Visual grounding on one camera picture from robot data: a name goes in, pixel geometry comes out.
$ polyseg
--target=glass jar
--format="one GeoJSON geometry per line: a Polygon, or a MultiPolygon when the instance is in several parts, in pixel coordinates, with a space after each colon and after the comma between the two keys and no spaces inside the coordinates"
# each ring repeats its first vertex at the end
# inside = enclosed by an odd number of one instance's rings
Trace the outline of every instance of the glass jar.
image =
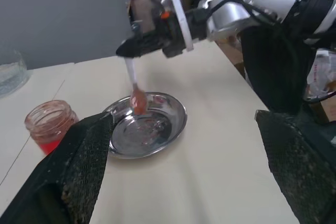
{"type": "Polygon", "coordinates": [[[52,152],[78,117],[65,101],[55,100],[34,108],[26,117],[25,125],[31,137],[44,151],[52,152]]]}
{"type": "Polygon", "coordinates": [[[22,87],[28,78],[21,53],[0,44],[0,98],[22,87]]]}

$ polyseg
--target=cardboard box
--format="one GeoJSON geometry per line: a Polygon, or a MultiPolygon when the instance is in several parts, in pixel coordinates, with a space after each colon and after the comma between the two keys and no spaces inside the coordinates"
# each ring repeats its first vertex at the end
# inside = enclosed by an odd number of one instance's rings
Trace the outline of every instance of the cardboard box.
{"type": "Polygon", "coordinates": [[[244,71],[244,61],[243,54],[233,46],[229,45],[228,40],[219,40],[216,41],[219,48],[223,51],[226,57],[231,61],[231,63],[235,66],[238,72],[245,78],[244,71]]]}
{"type": "Polygon", "coordinates": [[[317,123],[325,124],[336,121],[336,95],[321,102],[309,104],[317,123]]]}

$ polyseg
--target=orange part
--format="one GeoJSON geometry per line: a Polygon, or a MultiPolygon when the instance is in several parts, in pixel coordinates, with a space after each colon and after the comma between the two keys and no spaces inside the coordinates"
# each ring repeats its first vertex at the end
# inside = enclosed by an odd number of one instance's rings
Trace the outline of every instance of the orange part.
{"type": "Polygon", "coordinates": [[[136,89],[131,97],[131,107],[135,115],[144,115],[147,111],[147,97],[144,91],[136,89]]]}
{"type": "Polygon", "coordinates": [[[162,19],[169,18],[169,16],[170,16],[170,12],[164,12],[163,14],[161,14],[162,19]]]}

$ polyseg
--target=red jelly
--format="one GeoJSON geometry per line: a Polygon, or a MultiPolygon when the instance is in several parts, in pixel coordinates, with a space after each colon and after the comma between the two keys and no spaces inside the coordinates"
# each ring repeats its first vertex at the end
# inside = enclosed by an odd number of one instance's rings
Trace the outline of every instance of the red jelly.
{"type": "Polygon", "coordinates": [[[26,117],[25,125],[31,137],[45,154],[52,152],[78,117],[65,101],[55,100],[34,108],[26,117]]]}
{"type": "Polygon", "coordinates": [[[147,96],[144,91],[138,88],[138,85],[133,85],[133,93],[131,95],[130,106],[134,110],[135,115],[145,115],[147,111],[147,96]]]}

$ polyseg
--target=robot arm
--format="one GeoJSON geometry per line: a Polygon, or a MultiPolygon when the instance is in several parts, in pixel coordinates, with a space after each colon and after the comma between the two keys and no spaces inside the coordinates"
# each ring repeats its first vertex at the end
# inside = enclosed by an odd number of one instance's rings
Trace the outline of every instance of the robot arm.
{"type": "Polygon", "coordinates": [[[186,13],[180,0],[152,1],[159,8],[153,14],[155,31],[126,40],[117,55],[134,58],[162,49],[174,57],[192,50],[196,40],[223,39],[260,24],[281,27],[312,45],[318,39],[309,35],[328,31],[336,18],[336,0],[243,0],[245,6],[240,0],[204,0],[186,13]]]}

